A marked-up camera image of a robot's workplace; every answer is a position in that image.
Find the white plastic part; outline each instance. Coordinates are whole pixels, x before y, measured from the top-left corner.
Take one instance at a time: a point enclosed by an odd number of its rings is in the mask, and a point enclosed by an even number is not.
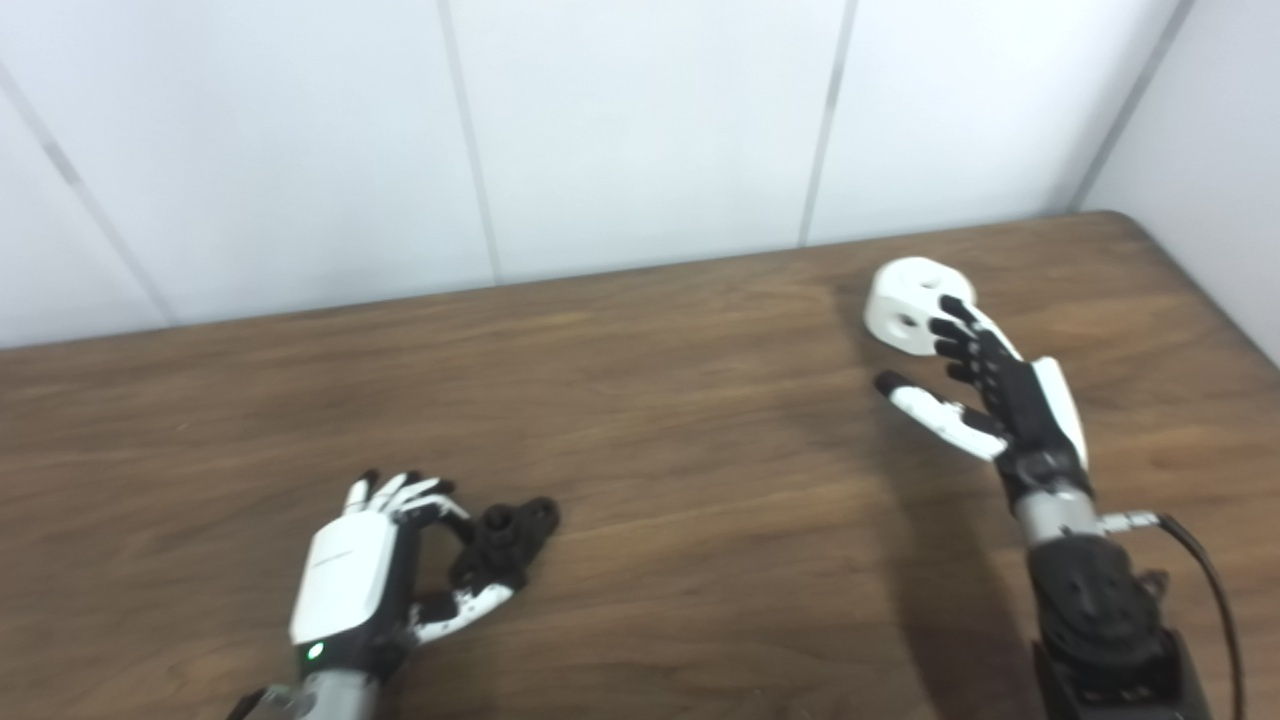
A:
[[[1084,445],[1084,427],[1080,425],[1080,411],[1075,407],[1071,388],[1066,386],[1062,366],[1052,357],[1041,357],[1032,363],[1032,369],[1036,370],[1036,379],[1039,380],[1041,389],[1044,391],[1044,400],[1048,402],[1050,411],[1053,413],[1053,420],[1057,421],[1057,427],[1062,428],[1062,434],[1075,446],[1075,454],[1080,456],[1080,466],[1088,470],[1089,448]]]
[[[970,305],[973,283],[959,270],[928,258],[884,264],[872,281],[863,322],[877,340],[911,355],[936,355],[931,318],[946,318],[938,299],[954,295]]]
[[[922,387],[902,386],[890,393],[888,401],[915,421],[929,428],[933,434],[974,457],[989,462],[1009,447],[1004,439],[964,424],[961,420],[964,416],[963,405],[942,402]]]
[[[289,637],[305,644],[374,616],[387,588],[396,525],[381,512],[353,512],[311,538]]]
[[[488,585],[476,594],[471,594],[468,589],[453,591],[453,602],[458,606],[458,614],[439,623],[415,625],[413,635],[417,638],[419,644],[438,641],[493,612],[499,605],[511,600],[513,594],[516,594],[516,591],[499,583]]]

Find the white object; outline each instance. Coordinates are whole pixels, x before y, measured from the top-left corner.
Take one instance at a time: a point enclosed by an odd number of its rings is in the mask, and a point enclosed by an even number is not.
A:
[[[1009,448],[1004,438],[966,425],[964,405],[940,400],[923,387],[902,386],[890,393],[888,401],[933,434],[980,460],[991,462]]]
[[[343,515],[311,538],[293,606],[293,644],[356,628],[378,610],[396,547],[396,525],[381,512]]]
[[[458,607],[458,614],[439,623],[415,623],[413,637],[417,638],[419,644],[426,644],[453,634],[493,612],[513,594],[516,591],[499,583],[494,583],[475,594],[470,589],[453,591],[453,602]]]
[[[973,283],[928,258],[901,258],[876,273],[863,322],[881,342],[911,355],[936,355],[929,319],[946,316],[938,299],[954,295],[973,305]]]

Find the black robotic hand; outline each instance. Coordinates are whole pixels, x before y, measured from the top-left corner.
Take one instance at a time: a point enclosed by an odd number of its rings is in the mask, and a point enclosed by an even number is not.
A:
[[[1091,492],[1080,418],[1057,361],[1025,361],[996,323],[959,297],[942,296],[938,306],[950,319],[929,322],[934,348],[952,360],[948,377],[978,391],[986,413],[893,370],[877,378],[879,391],[947,442],[995,461],[1011,496],[1064,483]]]
[[[1172,520],[1151,512],[1100,518],[1079,414],[1057,361],[1028,363],[957,297],[942,296],[938,309],[946,316],[928,324],[934,350],[986,411],[892,370],[876,386],[942,439],[992,461],[1004,480],[1028,544],[1041,626],[1036,669],[1051,720],[1207,720],[1181,638],[1161,621],[1160,575],[1135,575],[1125,550],[1106,537]]]

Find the black object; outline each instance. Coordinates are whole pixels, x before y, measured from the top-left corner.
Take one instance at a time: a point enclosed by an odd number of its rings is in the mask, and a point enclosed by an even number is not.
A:
[[[1075,536],[1028,557],[1041,642],[1036,676],[1050,720],[1211,720],[1180,635],[1119,544]]]
[[[548,497],[520,507],[494,505],[475,525],[475,541],[463,548],[449,568],[454,588],[471,589],[500,583],[513,591],[529,584],[525,574],[559,527],[559,507]]]
[[[237,702],[236,707],[232,708],[232,712],[230,715],[227,716],[227,720],[244,720],[246,717],[248,717],[248,714],[253,712],[257,705],[262,702],[262,697],[265,696],[266,696],[266,688],[259,688],[248,693],[247,696],[239,698],[239,702]]]

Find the metal connector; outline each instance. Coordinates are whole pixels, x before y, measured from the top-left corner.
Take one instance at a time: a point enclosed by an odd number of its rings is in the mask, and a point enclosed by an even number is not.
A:
[[[1098,529],[1103,534],[1128,533],[1139,528],[1155,528],[1160,524],[1160,516],[1149,510],[1130,510],[1129,512],[1112,512],[1098,518]]]

